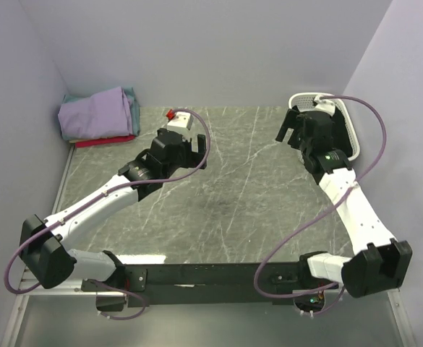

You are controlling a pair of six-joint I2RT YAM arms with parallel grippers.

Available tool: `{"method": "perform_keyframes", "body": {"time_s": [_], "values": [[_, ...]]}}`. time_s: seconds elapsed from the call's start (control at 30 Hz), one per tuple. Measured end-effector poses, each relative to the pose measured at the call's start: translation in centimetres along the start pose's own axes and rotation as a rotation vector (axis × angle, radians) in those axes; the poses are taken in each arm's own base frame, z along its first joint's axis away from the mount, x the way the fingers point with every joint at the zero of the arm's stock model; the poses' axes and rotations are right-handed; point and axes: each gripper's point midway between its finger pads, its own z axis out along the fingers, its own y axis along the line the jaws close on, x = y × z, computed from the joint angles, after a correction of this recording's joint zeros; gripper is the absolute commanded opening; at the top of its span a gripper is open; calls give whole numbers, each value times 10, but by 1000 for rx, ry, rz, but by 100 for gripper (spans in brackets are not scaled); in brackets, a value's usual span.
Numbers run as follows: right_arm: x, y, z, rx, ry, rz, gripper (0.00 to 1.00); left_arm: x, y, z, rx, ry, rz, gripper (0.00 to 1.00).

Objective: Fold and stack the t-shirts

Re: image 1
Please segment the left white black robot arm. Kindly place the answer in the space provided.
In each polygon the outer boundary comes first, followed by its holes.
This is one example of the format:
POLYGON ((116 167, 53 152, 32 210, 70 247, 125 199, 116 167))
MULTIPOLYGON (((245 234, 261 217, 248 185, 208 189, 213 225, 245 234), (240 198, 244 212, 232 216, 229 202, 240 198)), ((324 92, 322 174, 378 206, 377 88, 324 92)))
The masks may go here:
POLYGON ((45 289, 68 279, 98 280, 115 278, 122 282, 123 264, 109 251, 86 252, 76 249, 85 232, 159 190, 174 180, 174 172, 187 168, 194 173, 206 167, 210 140, 197 136, 192 141, 177 132, 159 129, 150 145, 126 163, 101 188, 60 213, 40 219, 28 218, 22 225, 20 259, 45 289))

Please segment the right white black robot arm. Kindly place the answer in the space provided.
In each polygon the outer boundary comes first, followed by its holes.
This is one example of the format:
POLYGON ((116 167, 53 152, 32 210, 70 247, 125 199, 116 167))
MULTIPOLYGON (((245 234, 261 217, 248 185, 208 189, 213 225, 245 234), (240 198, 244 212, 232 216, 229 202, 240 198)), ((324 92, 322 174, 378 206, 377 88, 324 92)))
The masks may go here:
POLYGON ((276 141, 283 141, 288 130, 292 131, 288 144, 300 151, 306 170, 337 205, 354 253, 351 258, 327 252, 302 255, 302 280, 343 284, 354 298, 400 288, 411 261, 411 246, 398 241, 384 226, 356 182, 341 112, 290 108, 276 141))

